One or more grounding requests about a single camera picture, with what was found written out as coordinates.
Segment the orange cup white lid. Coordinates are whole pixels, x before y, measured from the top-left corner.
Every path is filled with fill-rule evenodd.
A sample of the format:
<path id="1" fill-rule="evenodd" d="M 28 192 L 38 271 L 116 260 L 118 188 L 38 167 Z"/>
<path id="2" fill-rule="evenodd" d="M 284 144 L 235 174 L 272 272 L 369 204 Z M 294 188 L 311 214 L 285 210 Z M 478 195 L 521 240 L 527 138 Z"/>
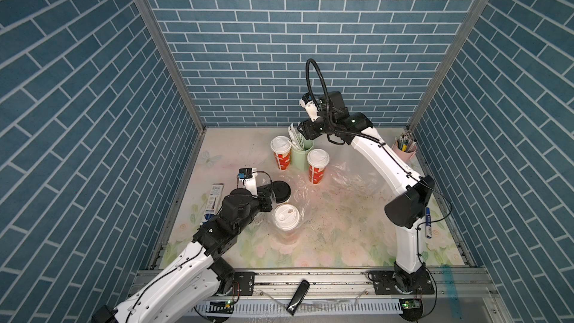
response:
<path id="1" fill-rule="evenodd" d="M 301 222 L 297 207 L 289 203 L 278 205 L 273 211 L 272 221 L 282 243 L 292 245 L 297 241 L 298 228 Z"/>

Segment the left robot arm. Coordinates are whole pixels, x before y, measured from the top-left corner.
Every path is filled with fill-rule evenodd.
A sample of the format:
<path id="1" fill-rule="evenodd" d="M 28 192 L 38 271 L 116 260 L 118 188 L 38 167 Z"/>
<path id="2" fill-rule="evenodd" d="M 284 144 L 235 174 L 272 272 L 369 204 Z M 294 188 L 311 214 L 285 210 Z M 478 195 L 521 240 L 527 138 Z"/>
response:
<path id="1" fill-rule="evenodd" d="M 254 192 L 236 188 L 217 215 L 200 225 L 191 242 L 168 267 L 115 308 L 98 309 L 92 322 L 176 322 L 200 302 L 226 293 L 235 269 L 222 256 L 260 212 L 276 203 L 272 183 Z"/>

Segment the clear plastic carrier bag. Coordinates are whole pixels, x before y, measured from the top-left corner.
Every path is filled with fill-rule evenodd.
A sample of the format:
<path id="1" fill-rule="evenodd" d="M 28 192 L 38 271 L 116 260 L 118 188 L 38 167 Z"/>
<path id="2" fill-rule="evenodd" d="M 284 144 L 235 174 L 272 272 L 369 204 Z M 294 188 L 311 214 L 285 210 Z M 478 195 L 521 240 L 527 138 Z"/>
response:
<path id="1" fill-rule="evenodd" d="M 257 215 L 258 233 L 272 249 L 281 254 L 291 254 L 302 236 L 309 213 L 309 186 L 298 173 L 284 171 L 278 175 L 257 174 L 258 187 L 273 185 L 272 210 Z"/>

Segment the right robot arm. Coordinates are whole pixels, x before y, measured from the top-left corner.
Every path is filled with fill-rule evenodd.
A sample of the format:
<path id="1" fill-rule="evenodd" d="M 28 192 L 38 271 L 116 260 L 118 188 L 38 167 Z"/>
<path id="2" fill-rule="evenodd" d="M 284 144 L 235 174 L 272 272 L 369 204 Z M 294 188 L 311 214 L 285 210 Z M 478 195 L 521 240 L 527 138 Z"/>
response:
<path id="1" fill-rule="evenodd" d="M 309 118 L 297 126 L 297 131 L 306 139 L 314 140 L 323 134 L 342 139 L 342 143 L 363 155 L 393 190 L 394 198 L 384 206 L 385 215 L 396 228 L 393 278 L 399 292 L 416 291 L 427 280 L 420 251 L 434 180 L 430 176 L 420 176 L 405 164 L 365 115 L 345 115 L 334 121 L 325 110 L 308 109 L 307 114 Z"/>

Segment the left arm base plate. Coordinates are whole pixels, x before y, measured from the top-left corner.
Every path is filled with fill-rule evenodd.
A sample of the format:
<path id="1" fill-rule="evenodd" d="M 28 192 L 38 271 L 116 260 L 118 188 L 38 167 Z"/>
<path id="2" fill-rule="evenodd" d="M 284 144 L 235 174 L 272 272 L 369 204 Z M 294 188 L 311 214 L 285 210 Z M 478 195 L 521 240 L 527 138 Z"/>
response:
<path id="1" fill-rule="evenodd" d="M 233 278 L 223 278 L 216 295 L 219 296 L 252 296 L 255 286 L 255 272 L 235 272 Z"/>

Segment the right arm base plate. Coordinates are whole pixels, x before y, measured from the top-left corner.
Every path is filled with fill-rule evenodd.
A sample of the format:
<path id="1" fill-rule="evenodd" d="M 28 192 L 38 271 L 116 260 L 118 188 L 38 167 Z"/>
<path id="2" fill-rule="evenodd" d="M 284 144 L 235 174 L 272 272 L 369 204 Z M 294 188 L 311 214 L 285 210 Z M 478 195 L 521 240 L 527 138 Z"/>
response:
<path id="1" fill-rule="evenodd" d="M 367 278 L 372 282 L 376 295 L 433 295 L 434 283 L 421 267 L 412 274 L 399 269 L 395 271 L 370 271 Z"/>

